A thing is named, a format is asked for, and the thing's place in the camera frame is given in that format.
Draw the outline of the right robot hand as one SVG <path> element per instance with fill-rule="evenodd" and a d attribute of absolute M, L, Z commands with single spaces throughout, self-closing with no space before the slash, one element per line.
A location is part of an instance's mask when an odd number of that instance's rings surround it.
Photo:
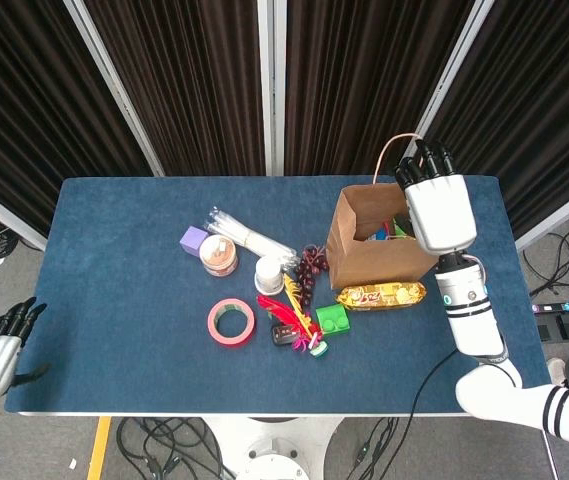
<path fill-rule="evenodd" d="M 477 230 L 464 177 L 443 145 L 422 138 L 416 138 L 415 145 L 416 154 L 395 168 L 414 236 L 431 255 L 465 250 Z"/>

